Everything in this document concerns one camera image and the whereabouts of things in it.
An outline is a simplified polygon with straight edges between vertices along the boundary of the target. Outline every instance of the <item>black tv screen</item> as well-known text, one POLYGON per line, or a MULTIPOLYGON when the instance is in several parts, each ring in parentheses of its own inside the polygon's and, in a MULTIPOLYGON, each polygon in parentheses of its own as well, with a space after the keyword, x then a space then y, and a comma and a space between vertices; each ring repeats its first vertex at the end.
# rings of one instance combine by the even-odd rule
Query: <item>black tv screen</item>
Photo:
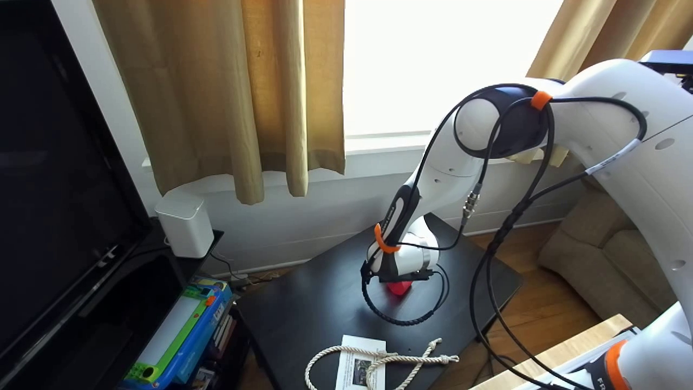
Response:
POLYGON ((0 3, 0 51, 0 362, 10 365, 149 218, 47 0, 0 3))

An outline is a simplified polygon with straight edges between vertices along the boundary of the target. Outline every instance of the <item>wooden floor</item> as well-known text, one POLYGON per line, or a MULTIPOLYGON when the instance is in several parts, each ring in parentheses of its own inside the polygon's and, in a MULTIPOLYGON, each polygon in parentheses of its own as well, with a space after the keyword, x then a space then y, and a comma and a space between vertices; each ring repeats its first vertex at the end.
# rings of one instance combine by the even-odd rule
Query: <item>wooden floor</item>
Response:
MULTIPOLYGON (((556 275, 536 267, 535 258, 556 225, 519 227, 512 232, 497 252, 497 258, 521 275, 519 292, 504 307, 504 321, 512 331, 533 354, 540 354, 591 326, 597 316, 573 294, 573 291, 556 275)), ((471 237, 471 242, 484 248, 490 233, 471 237)), ((503 331, 501 326, 490 330, 490 343, 497 356, 508 362, 521 362, 527 356, 503 331)), ((460 390, 483 382, 492 372, 503 370, 501 365, 488 366, 488 354, 481 345, 471 345, 460 354, 460 362, 449 366, 435 383, 435 390, 460 390)), ((254 356, 245 365, 241 390, 270 390, 270 383, 254 356)))

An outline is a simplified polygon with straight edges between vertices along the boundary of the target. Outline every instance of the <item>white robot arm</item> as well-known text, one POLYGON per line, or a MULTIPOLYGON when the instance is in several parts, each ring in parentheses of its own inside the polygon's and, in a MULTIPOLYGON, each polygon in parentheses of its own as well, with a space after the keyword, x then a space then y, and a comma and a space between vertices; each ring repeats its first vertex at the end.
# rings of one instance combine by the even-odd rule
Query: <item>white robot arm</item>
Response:
POLYGON ((635 222, 678 304, 572 387, 688 387, 693 383, 693 97, 678 82, 632 60, 606 60, 566 85, 529 81, 488 87, 457 105, 432 135, 414 176, 376 227, 361 272, 382 282, 426 277, 438 259, 423 215, 481 189, 483 161, 549 141, 566 146, 585 174, 635 222))

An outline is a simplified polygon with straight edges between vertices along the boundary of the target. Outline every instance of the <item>black table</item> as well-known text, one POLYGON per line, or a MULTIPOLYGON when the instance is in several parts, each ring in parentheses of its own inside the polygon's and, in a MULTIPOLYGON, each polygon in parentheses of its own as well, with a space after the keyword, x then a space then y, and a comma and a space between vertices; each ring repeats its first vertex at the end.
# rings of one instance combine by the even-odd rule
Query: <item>black table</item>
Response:
MULTIPOLYGON (((452 242, 455 229, 451 225, 432 215, 426 216, 426 223, 440 244, 452 242)), ((275 387, 305 387, 305 365, 324 347, 339 345, 345 334, 382 337, 388 350, 408 356, 419 356, 432 337, 441 337, 432 356, 457 356, 475 343, 469 282, 481 258, 476 248, 462 240, 455 249, 441 252, 440 265, 451 275, 451 296, 429 321, 399 328, 373 315, 361 296, 360 267, 371 242, 373 229, 363 229, 238 301, 237 316, 275 387)), ((519 275, 493 259, 492 285, 497 307, 503 307, 518 291, 519 275)), ((376 279, 371 282, 369 291, 382 313, 394 318, 416 318, 432 307, 440 294, 440 277, 416 282, 400 301, 389 296, 376 279)), ((479 283, 476 291, 475 306, 483 330, 493 321, 493 309, 484 283, 479 283)), ((411 366, 388 365, 388 387, 400 383, 409 370, 411 366)), ((443 366, 424 366, 411 387, 430 387, 441 370, 443 366)), ((335 378, 338 354, 326 356, 311 368, 317 387, 334 387, 335 378)))

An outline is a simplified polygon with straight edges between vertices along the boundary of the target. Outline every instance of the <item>couch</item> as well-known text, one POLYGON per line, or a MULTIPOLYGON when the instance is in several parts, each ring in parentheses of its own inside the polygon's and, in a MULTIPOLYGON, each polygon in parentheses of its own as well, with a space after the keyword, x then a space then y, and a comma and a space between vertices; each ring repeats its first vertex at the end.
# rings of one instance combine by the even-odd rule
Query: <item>couch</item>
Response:
POLYGON ((645 328, 675 301, 645 239, 596 183, 587 183, 547 239, 540 265, 559 272, 599 318, 620 313, 645 328))

